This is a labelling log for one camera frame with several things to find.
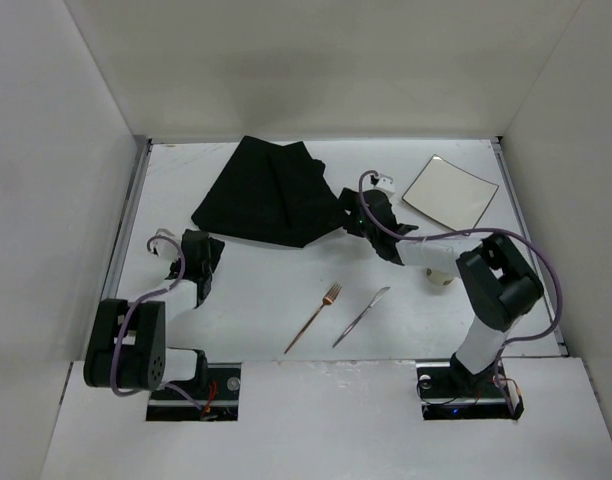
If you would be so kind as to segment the black cloth placemat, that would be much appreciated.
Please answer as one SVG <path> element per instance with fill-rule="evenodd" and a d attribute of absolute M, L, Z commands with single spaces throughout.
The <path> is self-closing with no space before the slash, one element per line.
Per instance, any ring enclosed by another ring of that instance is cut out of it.
<path fill-rule="evenodd" d="M 245 136 L 191 220 L 210 233 L 303 248 L 346 219 L 325 170 L 302 142 Z"/>

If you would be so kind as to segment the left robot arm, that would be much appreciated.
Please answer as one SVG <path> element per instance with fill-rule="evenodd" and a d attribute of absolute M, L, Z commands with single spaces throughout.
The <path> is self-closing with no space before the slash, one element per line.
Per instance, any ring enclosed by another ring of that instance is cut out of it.
<path fill-rule="evenodd" d="M 225 243 L 199 230 L 176 237 L 159 229 L 146 248 L 169 263 L 169 273 L 133 300 L 99 303 L 85 356 L 85 383 L 118 396 L 166 388 L 201 392 L 208 387 L 206 354 L 169 346 L 168 327 L 204 304 Z"/>

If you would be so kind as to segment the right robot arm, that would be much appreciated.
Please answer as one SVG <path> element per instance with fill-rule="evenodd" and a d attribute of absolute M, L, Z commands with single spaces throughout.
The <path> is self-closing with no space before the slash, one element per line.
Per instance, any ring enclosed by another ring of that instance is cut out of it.
<path fill-rule="evenodd" d="M 461 280 L 474 319 L 450 358 L 450 375 L 462 385 L 490 378 L 497 353 L 514 324 L 544 293 L 536 272 L 513 243 L 521 237 L 503 229 L 484 229 L 482 239 L 406 240 L 416 227 L 396 220 L 385 193 L 345 188 L 338 201 L 346 213 L 344 230 L 368 240 L 381 259 Z"/>

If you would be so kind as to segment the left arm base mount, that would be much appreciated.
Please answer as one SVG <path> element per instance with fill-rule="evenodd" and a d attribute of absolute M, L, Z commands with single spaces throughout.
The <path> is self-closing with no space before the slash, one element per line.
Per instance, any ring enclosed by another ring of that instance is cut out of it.
<path fill-rule="evenodd" d="M 234 422 L 239 415 L 241 363 L 198 361 L 195 377 L 175 380 L 153 392 L 148 400 L 148 422 Z"/>

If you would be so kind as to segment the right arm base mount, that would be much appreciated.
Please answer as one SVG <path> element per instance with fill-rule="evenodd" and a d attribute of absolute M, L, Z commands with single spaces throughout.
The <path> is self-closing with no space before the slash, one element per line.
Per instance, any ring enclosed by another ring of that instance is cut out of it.
<path fill-rule="evenodd" d="M 488 369 L 473 377 L 449 361 L 418 362 L 416 375 L 416 393 L 426 421 L 517 421 L 525 411 L 519 385 L 502 365 L 497 376 Z"/>

